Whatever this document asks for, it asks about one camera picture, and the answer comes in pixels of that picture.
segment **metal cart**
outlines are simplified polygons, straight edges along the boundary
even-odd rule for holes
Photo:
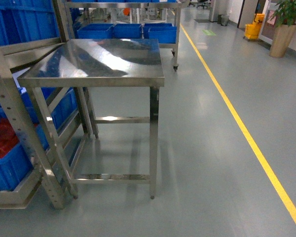
[[[67,16],[70,7],[158,7],[158,8],[174,8],[175,9],[175,24],[180,25],[180,12],[181,8],[185,7],[188,2],[177,2],[177,3],[72,3],[68,2],[63,4],[61,0],[52,0],[53,7],[55,10],[58,28],[60,32],[59,38],[52,39],[44,39],[37,40],[28,43],[20,43],[20,44],[12,44],[8,46],[0,47],[0,104],[3,107],[4,112],[6,113],[13,129],[16,131],[16,134],[25,149],[27,155],[31,158],[31,162],[34,166],[34,169],[28,173],[28,175],[23,179],[23,181],[17,186],[17,188],[12,192],[0,192],[0,209],[4,208],[26,208],[28,203],[31,201],[32,197],[36,193],[36,190],[40,185],[42,185],[47,192],[53,206],[56,209],[64,208],[64,196],[66,190],[69,190],[70,193],[77,197],[75,182],[72,182],[73,179],[71,175],[68,175],[66,171],[69,170],[68,164],[65,164],[65,160],[62,157],[63,148],[66,147],[68,142],[70,141],[72,135],[75,133],[77,128],[83,124],[84,130],[87,131],[87,134],[90,134],[91,130],[93,133],[96,132],[96,124],[95,123],[106,123],[108,122],[104,118],[97,118],[96,121],[89,120],[88,118],[94,117],[94,115],[90,115],[92,110],[90,110],[90,105],[88,102],[88,91],[83,90],[82,87],[76,87],[75,94],[80,98],[78,104],[79,110],[75,111],[70,119],[67,120],[67,124],[57,131],[55,131],[49,124],[45,118],[40,116],[40,121],[42,124],[45,124],[44,127],[45,133],[47,130],[52,130],[53,138],[49,139],[49,143],[54,141],[56,138],[58,147],[51,147],[47,151],[43,149],[40,145],[39,138],[36,134],[35,128],[32,124],[31,118],[28,115],[25,106],[21,100],[19,91],[15,85],[14,79],[12,77],[12,72],[16,72],[22,69],[26,69],[31,67],[33,64],[37,63],[41,59],[48,60],[52,52],[55,52],[57,48],[64,45],[69,40],[69,32],[67,31],[68,25],[71,26],[70,17]],[[162,48],[172,48],[173,53],[175,54],[174,60],[174,69],[176,70],[178,67],[177,57],[178,57],[178,42],[179,42],[179,30],[177,31],[177,41],[176,44],[161,44]],[[145,86],[151,87],[150,95],[152,98],[157,98],[158,87],[162,86],[162,77],[157,80],[152,80],[151,83],[146,83]],[[89,86],[89,84],[73,84],[73,86]],[[64,95],[65,89],[59,88],[56,90],[48,98],[48,106],[49,108],[53,108],[57,102],[61,99],[62,95]],[[39,98],[40,89],[36,88],[33,90],[33,95],[36,95]],[[152,120],[148,120],[148,118],[140,118],[135,120],[135,122],[150,122],[155,120],[155,115],[152,116]],[[116,122],[129,122],[132,120],[130,118],[116,118]],[[156,126],[151,125],[151,133],[156,132]],[[53,170],[54,164],[58,164],[60,167],[63,167],[59,170],[59,174],[55,173]],[[100,180],[111,180],[111,178],[100,177]],[[118,177],[121,182],[125,180],[132,180],[133,177]],[[140,182],[147,183],[148,179],[146,176],[141,177]],[[151,187],[150,195],[154,196],[154,187]]]

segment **table leg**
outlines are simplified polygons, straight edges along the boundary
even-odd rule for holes
[[[157,182],[159,87],[150,87],[149,177],[150,198],[154,199]]]
[[[88,136],[90,137],[92,133],[92,126],[91,126],[90,116],[88,113],[86,98],[83,92],[83,87],[75,87],[74,93],[77,99],[77,105],[80,113],[83,132],[88,134]]]
[[[92,103],[92,98],[90,96],[89,88],[86,89],[84,96],[85,96],[85,100],[87,102],[92,131],[93,131],[93,134],[95,135],[95,138],[98,139],[99,138],[99,129],[98,129],[97,123],[95,122],[96,117],[95,117],[95,113],[94,113],[94,106]]]

